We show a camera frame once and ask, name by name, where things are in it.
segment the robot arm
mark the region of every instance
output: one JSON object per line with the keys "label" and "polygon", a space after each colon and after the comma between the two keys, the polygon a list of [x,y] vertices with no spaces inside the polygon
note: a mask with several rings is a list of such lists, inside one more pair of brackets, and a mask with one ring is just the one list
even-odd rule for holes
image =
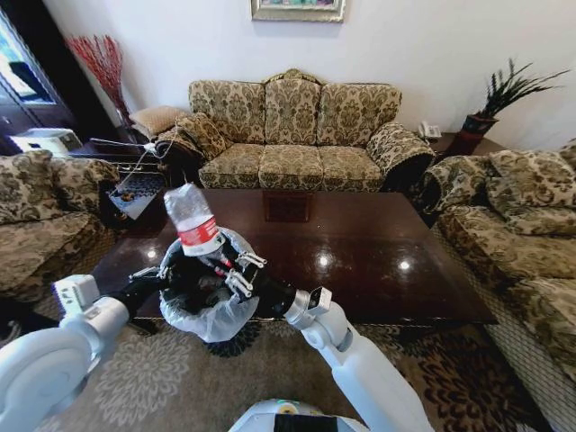
{"label": "robot arm", "polygon": [[[262,263],[261,258],[255,262]],[[434,430],[416,392],[374,342],[348,322],[329,290],[295,290],[270,278],[263,265],[249,264],[244,273],[260,301],[284,316],[320,352],[334,381],[370,430]]]}
{"label": "robot arm", "polygon": [[[242,266],[221,274],[230,290],[245,299],[259,296],[263,307],[299,329],[371,430],[433,430],[417,394],[380,349],[357,333],[330,291],[309,293],[279,283],[267,275],[266,261],[253,254],[235,261]],[[168,288],[162,273],[144,269],[126,290],[99,300],[92,276],[55,283],[66,310],[60,327],[25,335],[0,350],[0,430],[30,432],[67,408],[130,317],[153,292]]]}
{"label": "robot arm", "polygon": [[100,297],[90,275],[55,283],[65,318],[0,349],[0,430],[31,432],[66,409],[123,326],[164,281],[140,274],[126,289]]}

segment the white plastic bag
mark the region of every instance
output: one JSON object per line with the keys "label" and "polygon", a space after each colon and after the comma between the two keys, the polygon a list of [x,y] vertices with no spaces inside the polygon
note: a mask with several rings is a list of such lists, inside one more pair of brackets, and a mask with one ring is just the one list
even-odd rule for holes
{"label": "white plastic bag", "polygon": [[[237,232],[231,229],[220,228],[232,246],[238,252],[253,252],[252,247]],[[160,265],[160,271],[166,265],[168,253],[180,248],[180,240],[176,240],[166,252],[165,259]],[[160,294],[160,311],[166,322],[171,326],[198,335],[204,342],[222,342],[230,340],[244,327],[254,315],[258,306],[258,297],[240,302],[237,294],[230,296],[227,289],[216,292],[218,302],[211,308],[204,308],[199,313],[193,314],[179,307],[181,300],[173,299],[166,301]]]}

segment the floral upholstery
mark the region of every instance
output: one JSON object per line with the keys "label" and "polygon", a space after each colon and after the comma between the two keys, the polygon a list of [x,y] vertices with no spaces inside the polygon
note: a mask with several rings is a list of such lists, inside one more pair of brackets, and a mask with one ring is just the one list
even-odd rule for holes
{"label": "floral upholstery", "polygon": [[55,157],[52,178],[63,208],[75,212],[101,212],[106,189],[120,181],[114,165],[101,159]]}
{"label": "floral upholstery", "polygon": [[192,139],[206,160],[213,160],[232,146],[232,142],[220,134],[214,123],[203,112],[180,114],[176,118],[176,125]]}
{"label": "floral upholstery", "polygon": [[265,146],[258,172],[266,189],[317,190],[322,182],[322,162],[313,146]]}
{"label": "floral upholstery", "polygon": [[573,139],[567,146],[560,149],[560,156],[568,162],[572,169],[576,170],[576,139]]}
{"label": "floral upholstery", "polygon": [[387,84],[326,84],[318,118],[319,146],[364,148],[383,124],[391,122],[401,92]]}
{"label": "floral upholstery", "polygon": [[576,208],[576,173],[559,153],[503,150],[489,158],[519,204]]}
{"label": "floral upholstery", "polygon": [[486,156],[447,157],[429,168],[418,185],[420,207],[442,212],[452,205],[486,203],[486,177],[493,173]]}
{"label": "floral upholstery", "polygon": [[200,180],[204,187],[259,187],[258,167],[263,153],[264,146],[258,144],[234,144],[200,169]]}
{"label": "floral upholstery", "polygon": [[62,214],[47,150],[0,157],[0,223],[37,221]]}
{"label": "floral upholstery", "polygon": [[437,224],[491,287],[509,286],[520,279],[576,276],[576,238],[515,234],[487,207],[450,207]]}
{"label": "floral upholstery", "polygon": [[325,191],[378,192],[383,177],[380,168],[363,148],[325,146],[319,148],[324,168]]}
{"label": "floral upholstery", "polygon": [[50,294],[50,284],[69,275],[105,230],[87,212],[0,226],[0,295],[32,302]]}
{"label": "floral upholstery", "polygon": [[507,289],[528,330],[576,382],[576,279],[535,279]]}
{"label": "floral upholstery", "polygon": [[265,86],[266,144],[316,143],[320,86],[303,79],[278,79]]}
{"label": "floral upholstery", "polygon": [[192,141],[192,138],[184,132],[182,128],[174,127],[166,132],[162,132],[158,135],[156,140],[156,150],[159,152],[160,155],[163,155],[165,151],[167,151],[168,146],[178,146],[182,149],[186,149],[188,151],[197,154],[202,160],[204,160],[204,154],[202,151],[196,146],[196,143]]}
{"label": "floral upholstery", "polygon": [[263,144],[265,90],[261,84],[194,81],[189,87],[193,113],[205,113],[226,138]]}
{"label": "floral upholstery", "polygon": [[517,234],[576,236],[576,211],[573,209],[518,205],[503,177],[486,179],[486,193],[491,206]]}
{"label": "floral upholstery", "polygon": [[435,155],[425,141],[396,121],[385,123],[370,138],[366,153],[380,167],[384,176],[408,159],[428,155],[429,163]]}

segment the cable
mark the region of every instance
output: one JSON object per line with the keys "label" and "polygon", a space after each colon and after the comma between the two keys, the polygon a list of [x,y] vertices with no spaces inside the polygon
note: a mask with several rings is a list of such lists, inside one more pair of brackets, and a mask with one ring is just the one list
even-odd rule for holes
{"label": "cable", "polygon": [[116,187],[114,187],[114,190],[111,191],[110,193],[108,193],[109,196],[112,196],[113,194],[115,194],[116,192],[120,191],[120,188],[124,185],[124,183],[126,183],[126,181],[132,176],[132,174],[134,174],[136,172],[136,170],[139,168],[140,163],[142,162],[142,159],[149,153],[149,150],[146,150],[144,153],[142,153],[142,156],[140,156],[140,159],[138,159],[138,162],[136,162],[136,166],[134,167],[134,169],[132,169],[132,171],[130,171],[128,173],[128,175],[126,175],[124,177],[124,179],[118,183],[118,185]]}
{"label": "cable", "polygon": [[110,141],[109,139],[101,139],[101,138],[91,138],[90,141],[102,142],[104,144],[108,144],[109,146],[116,146],[116,147],[142,147],[141,144],[132,144],[129,142]]}
{"label": "cable", "polygon": [[[162,159],[168,154],[168,152],[169,152],[170,149],[172,148],[172,145],[174,144],[174,139],[176,138],[176,135],[177,135],[177,133],[178,133],[178,122],[176,122],[174,126],[175,126],[174,136],[172,137],[172,140],[170,141],[170,145],[168,145],[168,148],[166,149],[166,151],[164,152],[164,154],[163,154],[162,156],[159,156],[159,155],[156,153],[156,151],[152,151],[152,150],[146,148],[146,150],[144,151],[144,153],[142,153],[142,156],[140,156],[140,158],[138,159],[138,162],[136,162],[136,166],[134,167],[134,169],[132,169],[132,170],[128,173],[128,175],[126,175],[126,176],[124,177],[124,179],[123,179],[121,182],[119,182],[118,185],[117,185],[110,193],[108,193],[108,196],[112,196],[112,195],[114,195],[116,192],[119,192],[119,191],[120,191],[120,189],[122,188],[122,186],[128,181],[128,179],[132,176],[132,174],[134,174],[134,173],[136,172],[136,170],[138,170],[138,168],[140,167],[140,164],[141,164],[141,162],[142,162],[142,159],[144,159],[144,157],[145,157],[148,153],[152,154],[152,155],[153,155],[156,159],[158,159],[158,160],[162,160]],[[111,143],[114,143],[114,142],[115,142],[115,141],[108,141],[107,139],[101,139],[101,141],[106,141],[106,142],[111,142]]]}

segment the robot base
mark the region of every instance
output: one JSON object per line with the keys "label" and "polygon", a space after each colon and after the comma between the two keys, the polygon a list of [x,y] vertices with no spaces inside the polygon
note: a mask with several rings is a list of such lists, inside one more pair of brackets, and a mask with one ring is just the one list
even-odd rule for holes
{"label": "robot base", "polygon": [[322,430],[335,432],[367,432],[356,420],[326,416],[318,408],[296,400],[262,400],[250,407],[229,432],[269,432],[278,430]]}

